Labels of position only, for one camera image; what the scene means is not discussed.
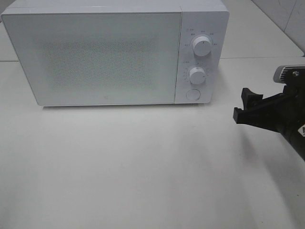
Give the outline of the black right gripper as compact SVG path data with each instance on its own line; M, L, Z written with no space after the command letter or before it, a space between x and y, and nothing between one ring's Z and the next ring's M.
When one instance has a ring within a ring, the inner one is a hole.
M249 88L243 88L244 109L234 108L237 124L255 126L280 133L298 155L305 158L305 137L299 130L305 125L305 89L285 86L283 92L263 98Z

